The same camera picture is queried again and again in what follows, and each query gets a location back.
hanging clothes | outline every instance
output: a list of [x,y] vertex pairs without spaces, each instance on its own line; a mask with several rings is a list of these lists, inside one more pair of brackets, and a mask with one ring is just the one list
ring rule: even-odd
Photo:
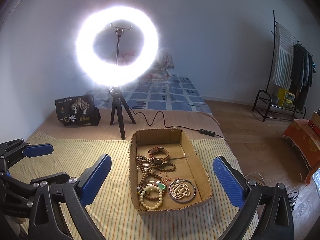
[[293,62],[293,35],[281,24],[276,24],[273,78],[275,85],[288,89]]
[[294,46],[294,57],[290,79],[290,93],[295,94],[293,104],[300,110],[306,104],[310,87],[312,86],[313,60],[312,55],[299,44]]

metal bangle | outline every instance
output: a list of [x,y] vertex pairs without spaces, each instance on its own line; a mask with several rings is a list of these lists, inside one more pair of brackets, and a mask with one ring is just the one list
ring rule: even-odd
[[[193,194],[192,198],[190,198],[190,199],[188,199],[188,200],[178,200],[178,199],[175,199],[175,198],[171,195],[171,192],[170,192],[171,185],[172,185],[173,183],[175,183],[177,180],[188,182],[189,184],[191,184],[191,185],[193,186],[194,194]],[[196,196],[196,187],[195,187],[195,185],[193,185],[193,183],[192,183],[190,180],[187,180],[187,179],[176,179],[176,180],[174,180],[173,182],[170,183],[167,191],[168,191],[170,197],[171,197],[175,202],[178,202],[178,203],[187,203],[187,202],[190,202],[190,201],[193,200],[194,197]]]

clothing rack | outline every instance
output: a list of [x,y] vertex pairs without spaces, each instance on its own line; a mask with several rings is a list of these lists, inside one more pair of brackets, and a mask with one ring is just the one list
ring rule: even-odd
[[[265,90],[260,89],[258,91],[257,96],[256,96],[256,100],[255,100],[253,108],[252,108],[252,111],[253,112],[257,111],[263,117],[263,119],[262,119],[263,122],[266,120],[266,118],[292,121],[293,119],[298,119],[295,116],[295,114],[302,114],[303,115],[302,119],[304,119],[305,116],[306,116],[306,112],[307,112],[307,109],[305,107],[304,107],[304,111],[300,111],[299,109],[297,109],[296,106],[292,106],[290,109],[278,106],[278,105],[272,103],[271,95],[270,95],[270,93],[268,93],[268,88],[269,88],[269,85],[270,85],[270,79],[271,79],[271,75],[272,75],[273,60],[274,60],[274,57],[275,57],[275,49],[276,49],[276,23],[278,23],[278,22],[276,21],[276,18],[275,18],[275,10],[273,10],[273,28],[274,28],[274,32],[272,32],[272,34],[273,34],[273,53],[272,53],[272,62],[271,62],[271,67],[270,67],[270,74],[269,74],[268,84],[267,84],[267,87],[266,87]],[[303,48],[305,48],[295,37],[293,37],[293,38],[297,41],[297,43],[299,43]],[[268,96],[268,98],[261,97],[260,93],[264,93],[265,95]],[[257,109],[258,100],[261,100],[263,103],[265,103],[267,105],[267,109],[261,109],[261,108]],[[280,113],[280,112],[270,111],[271,107],[280,108],[280,109],[283,109],[283,110],[285,110],[287,112],[291,112],[291,113],[289,114],[289,113],[284,113],[284,112]],[[268,116],[269,113],[276,113],[276,114],[281,114],[281,115],[289,115],[289,116],[291,116],[291,118],[287,119],[287,118],[277,118],[277,117],[273,117],[273,116]]]

striped towel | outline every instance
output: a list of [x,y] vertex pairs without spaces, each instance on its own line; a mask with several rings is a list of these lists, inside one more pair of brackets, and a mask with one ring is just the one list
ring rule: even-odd
[[[231,205],[212,171],[212,161],[223,155],[230,165],[240,170],[236,157],[224,139],[191,140],[210,177],[212,198],[204,205],[159,215],[141,217],[134,208],[129,189],[130,141],[55,139],[38,132],[31,144],[51,143],[51,155],[24,158],[10,168],[11,175],[29,183],[60,171],[79,177],[103,153],[112,159],[112,168],[93,203],[86,207],[93,222],[107,240],[214,240],[223,233],[236,215],[238,208]],[[63,216],[75,240],[81,237],[70,217],[66,204],[61,203]],[[254,216],[244,240],[250,239],[258,223]]]
[[273,78],[275,85],[289,89],[293,62],[293,36],[281,24],[276,24]]

metal screw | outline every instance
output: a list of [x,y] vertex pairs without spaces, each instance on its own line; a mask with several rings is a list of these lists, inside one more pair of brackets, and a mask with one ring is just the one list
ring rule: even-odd
[[278,188],[284,189],[285,187],[284,187],[284,185],[282,183],[278,183]]
[[248,184],[250,186],[255,186],[255,185],[257,185],[257,182],[254,179],[248,179]]
[[76,183],[77,180],[78,180],[78,179],[77,179],[76,177],[71,177],[71,178],[69,179],[69,183],[71,183],[71,184]]
[[40,184],[39,184],[39,186],[40,186],[40,187],[44,187],[45,185],[47,185],[47,182],[46,182],[46,181],[44,181],[44,180],[43,180],[43,181],[41,181],[41,182],[40,182]]

